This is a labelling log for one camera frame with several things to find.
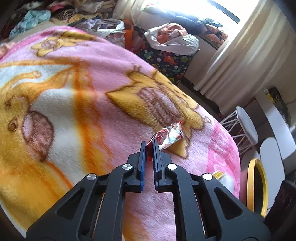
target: dark patterned bag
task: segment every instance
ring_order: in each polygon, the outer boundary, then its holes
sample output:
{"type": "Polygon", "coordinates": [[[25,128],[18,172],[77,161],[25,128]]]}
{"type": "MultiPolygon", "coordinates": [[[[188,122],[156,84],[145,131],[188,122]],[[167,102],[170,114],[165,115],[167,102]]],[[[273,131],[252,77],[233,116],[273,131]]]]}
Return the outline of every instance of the dark patterned bag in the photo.
{"type": "Polygon", "coordinates": [[[145,38],[137,55],[159,70],[174,85],[177,85],[185,75],[195,54],[188,56],[156,50],[150,46],[145,38]]]}

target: orange container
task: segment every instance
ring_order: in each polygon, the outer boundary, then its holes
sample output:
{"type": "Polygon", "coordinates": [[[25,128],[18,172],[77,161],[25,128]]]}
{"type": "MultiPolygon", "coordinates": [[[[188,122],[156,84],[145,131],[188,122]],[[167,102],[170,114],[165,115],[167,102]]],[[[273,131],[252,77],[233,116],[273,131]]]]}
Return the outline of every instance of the orange container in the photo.
{"type": "Polygon", "coordinates": [[[130,50],[133,43],[133,23],[127,19],[123,19],[122,21],[124,22],[126,49],[130,50]]]}

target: fleece blanket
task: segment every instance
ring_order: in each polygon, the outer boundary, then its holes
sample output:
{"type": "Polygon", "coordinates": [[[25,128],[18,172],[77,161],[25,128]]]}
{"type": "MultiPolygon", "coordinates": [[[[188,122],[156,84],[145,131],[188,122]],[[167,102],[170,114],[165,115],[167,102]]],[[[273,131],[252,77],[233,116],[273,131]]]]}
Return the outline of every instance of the fleece blanket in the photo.
{"type": "MultiPolygon", "coordinates": [[[[228,132],[135,54],[69,26],[15,44],[0,61],[0,204],[28,227],[88,173],[103,175],[141,141],[177,121],[185,138],[167,150],[188,172],[222,171],[238,197],[240,163],[228,132]]],[[[171,193],[157,193],[153,166],[144,192],[126,195],[123,235],[175,240],[171,193]]]]}

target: red foil wrapper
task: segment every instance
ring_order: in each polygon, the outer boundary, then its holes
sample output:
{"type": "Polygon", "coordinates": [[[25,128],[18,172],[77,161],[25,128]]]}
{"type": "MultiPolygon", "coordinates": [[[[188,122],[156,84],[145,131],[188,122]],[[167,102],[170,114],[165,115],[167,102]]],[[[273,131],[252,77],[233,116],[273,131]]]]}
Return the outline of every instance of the red foil wrapper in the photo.
{"type": "Polygon", "coordinates": [[[160,131],[156,132],[149,143],[146,145],[147,161],[152,161],[152,141],[154,139],[157,140],[159,150],[163,150],[168,148],[170,145],[174,144],[181,138],[184,138],[181,121],[173,123],[170,126],[164,127],[160,131]]]}

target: floral fabric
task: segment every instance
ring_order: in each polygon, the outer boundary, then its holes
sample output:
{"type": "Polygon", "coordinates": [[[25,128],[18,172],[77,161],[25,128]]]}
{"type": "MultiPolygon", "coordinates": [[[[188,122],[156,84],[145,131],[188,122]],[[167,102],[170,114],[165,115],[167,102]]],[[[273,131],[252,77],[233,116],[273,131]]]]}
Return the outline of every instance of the floral fabric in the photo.
{"type": "Polygon", "coordinates": [[[195,55],[179,55],[172,52],[156,50],[150,46],[146,39],[143,40],[137,54],[140,58],[165,75],[174,85],[177,85],[181,81],[195,55]]]}
{"type": "Polygon", "coordinates": [[[124,33],[111,33],[105,37],[109,42],[118,45],[122,48],[126,47],[126,41],[124,38],[124,33]]]}

